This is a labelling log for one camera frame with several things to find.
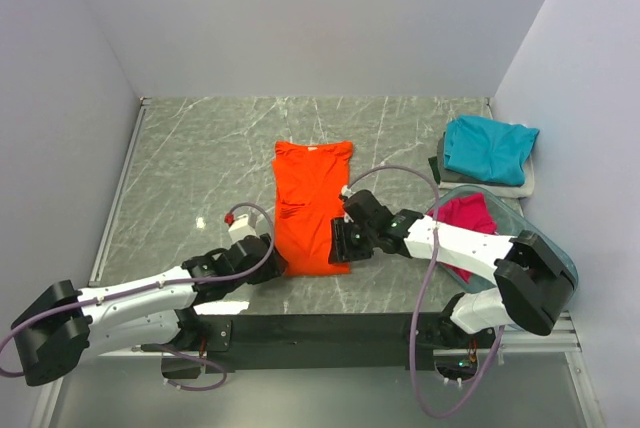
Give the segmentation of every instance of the orange shirt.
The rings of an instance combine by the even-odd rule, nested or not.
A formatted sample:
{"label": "orange shirt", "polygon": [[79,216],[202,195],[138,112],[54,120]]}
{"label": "orange shirt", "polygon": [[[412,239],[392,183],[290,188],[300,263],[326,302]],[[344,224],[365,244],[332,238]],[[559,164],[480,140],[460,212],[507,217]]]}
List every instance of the orange shirt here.
{"label": "orange shirt", "polygon": [[278,252],[289,263],[286,274],[349,273],[347,263],[330,265],[331,219],[344,215],[338,196],[349,182],[350,141],[329,145],[276,142],[275,236]]}

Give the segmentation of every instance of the teal cloth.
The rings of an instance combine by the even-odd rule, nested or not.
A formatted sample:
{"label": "teal cloth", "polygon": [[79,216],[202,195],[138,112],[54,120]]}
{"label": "teal cloth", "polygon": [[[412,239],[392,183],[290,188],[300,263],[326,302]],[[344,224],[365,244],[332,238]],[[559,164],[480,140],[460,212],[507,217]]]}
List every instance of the teal cloth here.
{"label": "teal cloth", "polygon": [[444,166],[481,181],[521,186],[522,165],[539,132],[481,116],[460,116],[447,124]]}

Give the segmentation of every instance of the marble table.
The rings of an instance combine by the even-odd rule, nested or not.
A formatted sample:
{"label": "marble table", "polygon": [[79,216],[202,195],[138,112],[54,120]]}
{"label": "marble table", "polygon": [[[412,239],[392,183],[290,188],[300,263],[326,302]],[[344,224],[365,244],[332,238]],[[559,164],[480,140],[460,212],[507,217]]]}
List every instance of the marble table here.
{"label": "marble table", "polygon": [[[351,140],[351,174],[381,163],[430,173],[448,121],[491,116],[485,98],[253,97],[146,100],[135,146],[92,276],[108,286],[160,273],[230,240],[222,218],[240,201],[273,213],[271,161],[276,140],[299,144]],[[372,175],[371,189],[394,211],[425,209],[430,188],[403,172]],[[516,200],[511,207],[519,209]],[[259,224],[266,229],[266,224]],[[225,298],[249,314],[397,313],[412,311],[424,260],[376,253],[336,277],[281,278],[243,286]],[[423,311],[440,311],[461,291],[442,269]]]}

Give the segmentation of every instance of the floor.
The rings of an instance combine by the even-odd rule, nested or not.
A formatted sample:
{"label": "floor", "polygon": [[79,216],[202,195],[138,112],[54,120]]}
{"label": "floor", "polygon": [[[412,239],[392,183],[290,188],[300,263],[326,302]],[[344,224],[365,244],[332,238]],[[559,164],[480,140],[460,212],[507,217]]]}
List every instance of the floor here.
{"label": "floor", "polygon": [[[191,256],[230,244],[222,217],[255,201],[273,213],[271,160],[276,140],[299,144],[351,140],[352,176],[381,163],[429,173],[448,121],[490,116],[485,98],[278,97],[154,98],[131,159],[110,243],[95,284],[108,286],[160,273]],[[362,182],[392,210],[422,209],[433,194],[407,173]],[[516,200],[512,207],[519,209]],[[283,278],[244,286],[225,302],[246,313],[387,313],[413,309],[425,262],[376,254],[340,277]],[[459,285],[437,270],[423,304],[440,311]]]}

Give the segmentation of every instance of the clear plastic container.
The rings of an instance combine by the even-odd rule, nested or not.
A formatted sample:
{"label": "clear plastic container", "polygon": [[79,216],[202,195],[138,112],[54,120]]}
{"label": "clear plastic container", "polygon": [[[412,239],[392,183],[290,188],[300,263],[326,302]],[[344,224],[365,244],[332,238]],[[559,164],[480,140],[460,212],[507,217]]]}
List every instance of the clear plastic container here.
{"label": "clear plastic container", "polygon": [[[569,255],[562,251],[553,241],[547,238],[544,233],[538,230],[535,226],[533,226],[511,208],[509,208],[509,206],[507,206],[500,198],[488,192],[487,190],[475,185],[459,186],[458,188],[455,188],[444,194],[440,198],[440,206],[456,198],[464,198],[475,193],[482,193],[484,195],[485,201],[487,203],[487,209],[489,210],[489,213],[491,214],[493,220],[498,225],[498,234],[518,235],[522,230],[539,233],[547,242],[549,247],[553,250],[553,252],[558,255],[567,269],[573,274],[573,276],[575,276],[576,281],[578,281],[578,271],[576,270],[576,266],[573,264],[573,261],[571,261],[571,258],[569,258]],[[469,293],[478,293],[494,286],[490,281],[485,280],[484,278],[475,274],[471,275],[469,283],[467,283],[452,270],[446,268],[445,270],[447,273],[449,273],[449,275],[453,277],[454,280],[460,283],[465,291]]]}

